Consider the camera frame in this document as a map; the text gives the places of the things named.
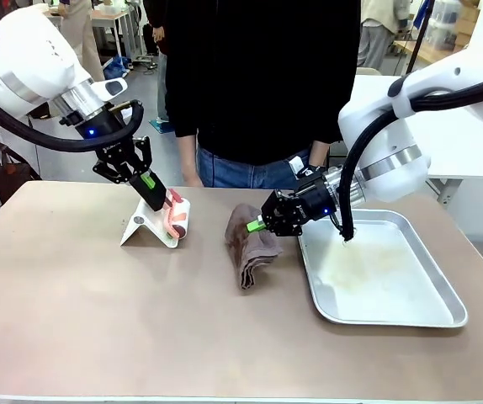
black pole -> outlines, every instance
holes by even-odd
[[[427,10],[425,11],[425,18],[423,19],[421,28],[419,29],[419,36],[417,37],[416,45],[414,46],[413,52],[411,53],[410,63],[408,63],[406,74],[411,73],[413,66],[416,64],[417,54],[419,53],[419,48],[421,48],[421,43],[423,42],[425,32],[427,31],[428,20],[433,15],[434,1],[435,0],[428,0]]]

white stand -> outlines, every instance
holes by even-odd
[[[164,217],[165,210],[161,209],[158,212],[154,212],[141,198],[135,213],[131,216],[127,227],[125,228],[120,246],[124,245],[139,227],[144,226],[154,233],[167,247],[176,248],[178,246],[178,239],[172,238],[168,235],[167,230],[163,225]]]

leather handbag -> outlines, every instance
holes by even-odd
[[[41,177],[24,158],[3,143],[0,143],[0,152],[0,201],[4,204],[21,185]]]

folded towel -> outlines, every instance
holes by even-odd
[[[270,264],[283,249],[277,236],[267,230],[249,234],[247,223],[257,219],[257,208],[241,204],[233,211],[225,231],[228,253],[234,263],[240,288],[247,290],[255,285],[254,269]]]

metal tray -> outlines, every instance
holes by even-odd
[[[354,210],[344,243],[329,219],[303,227],[301,251],[316,309],[330,322],[462,327],[468,313],[410,222],[390,210]]]

